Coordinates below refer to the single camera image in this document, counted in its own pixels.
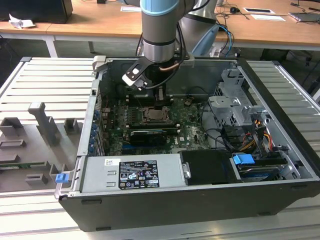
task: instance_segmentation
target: warning label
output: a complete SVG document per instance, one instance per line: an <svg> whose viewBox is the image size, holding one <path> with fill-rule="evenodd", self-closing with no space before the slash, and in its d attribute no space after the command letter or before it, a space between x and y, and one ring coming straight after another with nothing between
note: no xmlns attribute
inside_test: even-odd
<svg viewBox="0 0 320 240"><path fill-rule="evenodd" d="M159 188L159 186L156 160L121 161L119 163L119 188L121 190Z"/></svg>

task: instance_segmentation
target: wooden desk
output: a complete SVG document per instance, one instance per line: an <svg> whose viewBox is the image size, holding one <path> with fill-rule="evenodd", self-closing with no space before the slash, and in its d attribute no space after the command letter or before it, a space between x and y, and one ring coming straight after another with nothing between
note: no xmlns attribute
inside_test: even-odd
<svg viewBox="0 0 320 240"><path fill-rule="evenodd" d="M295 0L229 0L243 14L248 14L243 8L271 9L275 15L288 15L289 12L302 13L302 9L291 6ZM300 7L307 12L308 8L320 8L319 3L300 1ZM230 14L230 6L225 4L215 9L216 13ZM282 16L285 21L255 20L252 16L241 14L230 15L226 20L228 29L234 34L236 47L255 47L271 49L320 50L320 25L317 23L297 23L291 16ZM217 18L225 24L221 16ZM216 41L225 42L226 34L219 32Z"/></svg>
<svg viewBox="0 0 320 240"><path fill-rule="evenodd" d="M123 12L118 2L72 0L73 13L66 24L51 24L49 35L139 38L141 13Z"/></svg>
<svg viewBox="0 0 320 240"><path fill-rule="evenodd" d="M241 12L243 7L271 9L276 15L302 12L291 6L295 0L228 0L236 4ZM121 12L121 3L97 4L96 0L72 0L73 13L67 24L36 23L36 28L16 29L7 22L0 22L0 34L4 38L38 39L47 44L51 57L57 57L55 41L86 41L94 52L93 42L134 43L142 31L141 13ZM319 8L318 3L300 1L300 6L309 12L309 7ZM230 13L230 6L217 7L216 12ZM234 34L234 47L268 48L320 51L320 25L297 23L291 16L283 16L285 21L255 20L252 16L230 15L227 26ZM224 19L218 17L221 24ZM227 40L224 32L219 32L215 46L222 46Z"/></svg>
<svg viewBox="0 0 320 240"><path fill-rule="evenodd" d="M18 29L7 21L0 21L0 34L47 34L50 25L49 22L40 22L36 23L36 27Z"/></svg>

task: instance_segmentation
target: copper pipe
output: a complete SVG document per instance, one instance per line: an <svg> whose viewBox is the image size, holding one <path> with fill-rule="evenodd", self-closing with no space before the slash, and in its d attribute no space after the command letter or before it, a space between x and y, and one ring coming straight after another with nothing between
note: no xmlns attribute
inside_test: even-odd
<svg viewBox="0 0 320 240"><path fill-rule="evenodd" d="M173 69L179 67L179 65L180 65L180 63L176 63L176 64L174 64L174 65L172 65L172 66L165 67L165 68L159 67L159 70L160 70L161 72L168 72L168 71L170 71L170 70L173 70Z"/></svg>

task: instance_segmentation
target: floor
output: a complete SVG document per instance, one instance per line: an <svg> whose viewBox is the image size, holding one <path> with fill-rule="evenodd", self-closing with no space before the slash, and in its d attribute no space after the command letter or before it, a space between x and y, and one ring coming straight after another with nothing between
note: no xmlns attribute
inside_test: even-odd
<svg viewBox="0 0 320 240"><path fill-rule="evenodd" d="M42 40L11 39L8 42L9 44L3 42L0 48L0 85L7 79L22 57L49 57L47 46ZM93 58L95 55L132 57L135 55L136 44L95 42L94 49L96 53L94 54L90 53L87 42L57 41L56 48L60 57L63 58ZM247 60L259 60L263 50L257 48L234 48L233 51L240 51L240 56ZM309 65L306 65L306 54L301 51L290 51L286 60L281 62L282 66L300 84L317 61L320 60L320 52L309 53L312 55ZM272 50L268 57L277 60L281 54L283 54L283 51ZM303 87L308 89L312 81L315 81L319 76L320 64L308 77Z"/></svg>

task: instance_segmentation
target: table leg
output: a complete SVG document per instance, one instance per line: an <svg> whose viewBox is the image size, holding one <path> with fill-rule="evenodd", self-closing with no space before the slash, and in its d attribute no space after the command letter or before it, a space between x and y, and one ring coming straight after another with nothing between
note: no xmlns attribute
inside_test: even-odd
<svg viewBox="0 0 320 240"><path fill-rule="evenodd" d="M48 48L48 51L49 51L49 54L50 54L50 57L51 58L58 58L58 53L57 53L57 50L56 50L56 46L55 46L55 38L54 36L46 36L44 37L43 39L46 43L46 46Z"/></svg>
<svg viewBox="0 0 320 240"><path fill-rule="evenodd" d="M88 41L88 43L89 43L90 53L94 54L96 52L95 47L94 47L94 43L92 41Z"/></svg>

